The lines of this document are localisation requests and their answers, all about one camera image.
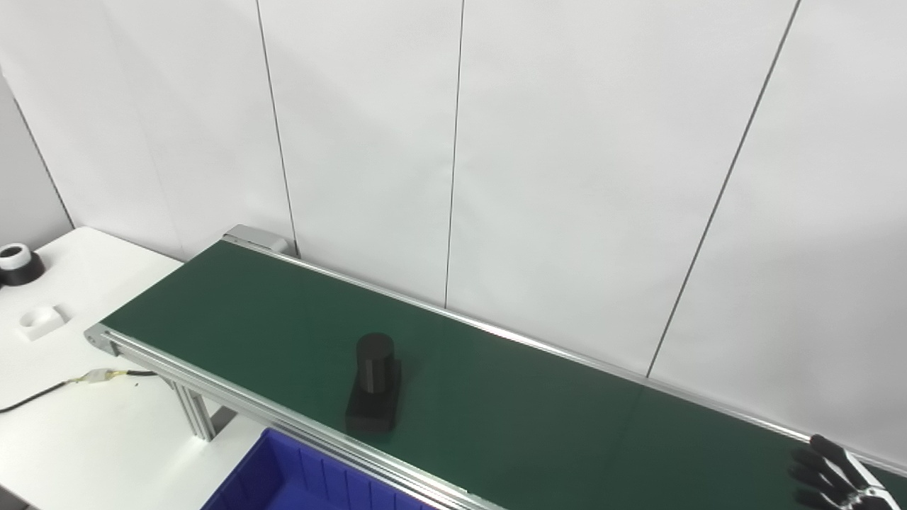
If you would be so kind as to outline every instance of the wire connector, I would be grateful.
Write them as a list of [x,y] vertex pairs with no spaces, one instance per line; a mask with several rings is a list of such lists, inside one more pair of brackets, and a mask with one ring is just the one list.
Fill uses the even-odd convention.
[[89,384],[109,381],[117,376],[125,376],[128,370],[114,370],[112,368],[96,368],[89,370],[80,378],[70,379],[70,382],[87,382]]

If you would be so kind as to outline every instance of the metal bracket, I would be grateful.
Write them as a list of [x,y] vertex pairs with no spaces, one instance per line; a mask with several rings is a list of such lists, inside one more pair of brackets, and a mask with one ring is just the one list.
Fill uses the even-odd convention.
[[244,240],[249,244],[260,246],[261,248],[274,251],[275,253],[283,253],[284,255],[289,256],[296,255],[293,252],[293,245],[291,243],[267,230],[255,229],[253,227],[247,227],[246,225],[237,225],[232,229],[227,230],[227,233],[225,233],[223,237]]
[[110,333],[110,330],[99,322],[85,330],[85,339],[88,340],[88,343],[111,356],[120,356],[120,350],[116,348],[116,344],[107,338],[106,334],[108,333]]
[[186,420],[189,421],[192,434],[195,434],[200,439],[210,442],[237,415],[233,409],[223,406],[215,411],[213,415],[209,415],[208,407],[205,406],[205,400],[201,397],[201,394],[172,380],[168,380],[167,384],[176,392],[176,396],[182,406],[182,412],[186,415]]

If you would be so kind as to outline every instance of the white table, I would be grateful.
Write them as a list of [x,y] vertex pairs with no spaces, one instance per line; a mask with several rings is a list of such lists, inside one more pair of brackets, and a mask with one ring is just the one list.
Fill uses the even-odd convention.
[[[48,268],[38,281],[0,288],[0,407],[92,368],[137,368],[83,331],[180,266],[88,228],[38,253]],[[28,342],[16,321],[39,305],[67,322]],[[235,417],[203,442],[159,378],[67,385],[0,415],[0,485],[40,510],[198,510],[261,430]]]

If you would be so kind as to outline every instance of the green conveyor belt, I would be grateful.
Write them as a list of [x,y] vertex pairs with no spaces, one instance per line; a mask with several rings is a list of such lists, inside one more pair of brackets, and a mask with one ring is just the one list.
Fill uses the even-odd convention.
[[103,323],[341,431],[384,332],[399,421],[360,439],[510,510],[799,508],[793,439],[226,241]]

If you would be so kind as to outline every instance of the white ring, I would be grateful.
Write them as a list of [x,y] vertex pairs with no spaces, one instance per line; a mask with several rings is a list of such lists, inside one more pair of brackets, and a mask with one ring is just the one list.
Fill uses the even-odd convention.
[[[11,248],[18,248],[19,251],[4,257],[2,255],[3,252]],[[0,270],[17,270],[30,261],[32,261],[32,252],[21,242],[7,244],[6,246],[0,248]]]
[[37,340],[65,323],[54,307],[37,307],[19,319],[19,333],[29,340]]

